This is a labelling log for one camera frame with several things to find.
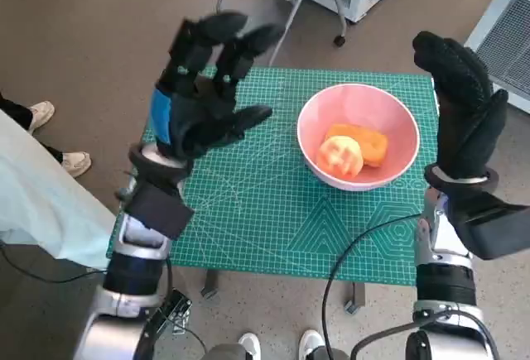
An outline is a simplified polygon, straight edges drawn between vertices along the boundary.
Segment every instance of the white fabric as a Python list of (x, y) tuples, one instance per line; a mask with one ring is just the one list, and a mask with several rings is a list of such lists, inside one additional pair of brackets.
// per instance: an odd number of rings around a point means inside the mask
[(114, 215), (0, 111), (0, 239), (106, 268)]

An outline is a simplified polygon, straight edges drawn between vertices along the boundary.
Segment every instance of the wire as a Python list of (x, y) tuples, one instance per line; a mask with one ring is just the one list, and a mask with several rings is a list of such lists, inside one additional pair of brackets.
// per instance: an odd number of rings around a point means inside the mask
[(328, 282), (327, 282), (327, 284), (325, 286), (324, 296), (322, 297), (322, 332), (324, 333), (325, 350), (328, 353), (328, 357), (330, 358), (330, 360), (334, 360), (334, 358), (333, 358), (333, 352), (331, 351), (330, 337), (328, 335), (328, 326), (327, 326), (327, 323), (325, 321), (325, 319), (326, 319), (325, 308), (326, 308), (327, 303), (328, 303), (328, 295), (330, 294), (331, 283), (333, 283), (333, 280), (337, 276), (337, 273), (339, 272), (340, 266), (345, 261), (346, 257), (354, 249), (355, 245), (358, 242), (360, 242), (363, 238), (367, 237), (371, 232), (373, 232), (373, 231), (375, 231), (375, 230), (377, 230), (379, 228), (382, 228), (384, 226), (390, 225), (392, 223), (407, 221), (408, 219), (414, 219), (414, 218), (417, 218), (419, 216), (420, 216), (420, 214), (414, 214), (414, 215), (408, 215), (407, 217), (396, 218), (396, 219), (393, 219), (392, 221), (388, 221), (388, 222), (381, 223), (379, 225), (373, 226), (370, 229), (366, 230), (365, 232), (361, 233), (358, 237), (355, 238), (355, 240), (353, 242), (351, 242), (351, 244), (348, 246), (348, 248), (346, 248), (344, 250), (342, 255), (339, 257), (339, 259), (337, 260), (337, 262), (333, 266), (333, 269), (331, 269), (330, 277), (328, 278)]
[(489, 347), (491, 348), (491, 353), (493, 355), (493, 358), (495, 360), (500, 360), (499, 350), (497, 349), (497, 345), (495, 344), (494, 338), (491, 335), (490, 331), (488, 330), (488, 327), (486, 327), (486, 325), (482, 322), (482, 320), (477, 318), (475, 315), (468, 313), (468, 312), (464, 312), (463, 310), (444, 310), (442, 312), (432, 314), (431, 316), (426, 317), (425, 319), (418, 319), (411, 323), (398, 325), (397, 327), (392, 327), (390, 329), (385, 329), (384, 331), (380, 331), (378, 333), (369, 335), (368, 337), (366, 337), (365, 339), (363, 339), (362, 341), (360, 341), (354, 346), (354, 348), (351, 350), (351, 355), (349, 358), (351, 360), (355, 360), (362, 348), (365, 348), (366, 346), (370, 345), (372, 342), (377, 341), (378, 339), (386, 338), (386, 337), (389, 337), (390, 335), (402, 333), (404, 331), (408, 331), (409, 329), (419, 329), (420, 327), (425, 327), (428, 324), (435, 323), (440, 317), (450, 316), (452, 314), (457, 314), (459, 316), (465, 316), (468, 319), (471, 319), (474, 322), (476, 322), (480, 330), (486, 337), (486, 340), (489, 343)]
[(164, 313), (164, 310), (166, 310), (166, 307), (169, 305), (169, 302), (171, 300), (171, 291), (173, 289), (173, 274), (171, 273), (171, 259), (169, 257), (166, 258), (166, 269), (167, 269), (167, 293), (166, 298), (164, 299), (164, 303), (161, 305), (160, 308), (157, 310), (160, 311), (160, 314), (166, 321), (169, 323), (175, 325), (179, 329), (182, 329), (186, 331), (187, 333), (190, 333), (197, 341), (199, 341), (200, 346), (202, 346), (202, 349), (205, 351), (205, 354), (208, 352), (208, 348), (206, 347), (205, 342), (200, 338), (198, 334), (193, 332), (192, 330), (184, 327), (183, 325), (178, 324), (176, 321), (169, 319), (166, 314)]
[(74, 276), (74, 277), (71, 277), (69, 279), (64, 279), (64, 280), (52, 280), (52, 279), (47, 279), (45, 277), (42, 277), (42, 276), (38, 276), (34, 273), (31, 273), (30, 271), (27, 271), (26, 269), (18, 266), (16, 263), (14, 263), (11, 259), (9, 259), (9, 257), (7, 256), (6, 254), (6, 250), (5, 250), (5, 245), (3, 243), (0, 243), (0, 253), (2, 254), (3, 258), (6, 260), (6, 262), (9, 264), (9, 266), (11, 266), (13, 269), (19, 271), (20, 273), (22, 273), (23, 275), (25, 276), (28, 276), (32, 279), (35, 279), (35, 280), (38, 280), (38, 281), (41, 281), (43, 283), (48, 283), (48, 284), (65, 284), (65, 283), (71, 283), (72, 281), (76, 281), (76, 280), (79, 280), (79, 279), (84, 279), (85, 277), (87, 276), (92, 276), (92, 275), (98, 275), (100, 273), (105, 273), (106, 271), (88, 271), (86, 273), (83, 273), (81, 275), (77, 275), (77, 276)]

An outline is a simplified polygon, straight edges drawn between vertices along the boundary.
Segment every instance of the bowl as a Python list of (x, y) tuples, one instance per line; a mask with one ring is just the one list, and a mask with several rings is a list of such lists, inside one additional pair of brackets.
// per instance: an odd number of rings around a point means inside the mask
[[(349, 180), (326, 174), (316, 165), (316, 153), (333, 124), (350, 123), (375, 129), (388, 137), (388, 150), (379, 168), (363, 167)], [(306, 164), (326, 184), (341, 190), (363, 191), (384, 186), (412, 165), (420, 146), (414, 117), (396, 97), (371, 85), (338, 84), (313, 95), (298, 117), (298, 144)]]

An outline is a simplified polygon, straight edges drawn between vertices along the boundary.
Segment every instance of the green cutting mat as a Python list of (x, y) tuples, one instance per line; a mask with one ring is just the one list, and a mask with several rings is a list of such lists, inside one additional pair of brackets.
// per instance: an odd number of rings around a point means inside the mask
[[(313, 94), (338, 83), (385, 89), (408, 106), (418, 123), (416, 162), (384, 188), (337, 190), (304, 164), (296, 141), (298, 113)], [(272, 117), (244, 141), (199, 159), (186, 181), (185, 201), (196, 214), (173, 243), (173, 264), (327, 277), (337, 256), (365, 229), (421, 211), (423, 166), (436, 158), (436, 104), (429, 77), (254, 68), (238, 88), (238, 105), (255, 103), (271, 106)], [(154, 140), (151, 129), (142, 139)], [(405, 222), (372, 234), (346, 260), (339, 278), (413, 285), (413, 232), (414, 222)]]

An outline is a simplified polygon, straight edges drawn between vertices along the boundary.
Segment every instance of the food in bowl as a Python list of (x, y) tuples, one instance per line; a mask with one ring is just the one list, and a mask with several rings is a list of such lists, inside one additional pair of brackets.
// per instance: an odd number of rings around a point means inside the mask
[(363, 168), (363, 154), (355, 139), (347, 136), (327, 138), (319, 147), (316, 165), (340, 180), (351, 180)]
[(346, 136), (357, 141), (366, 166), (380, 167), (383, 164), (388, 138), (381, 132), (357, 124), (333, 124), (325, 134), (325, 139), (335, 136)]

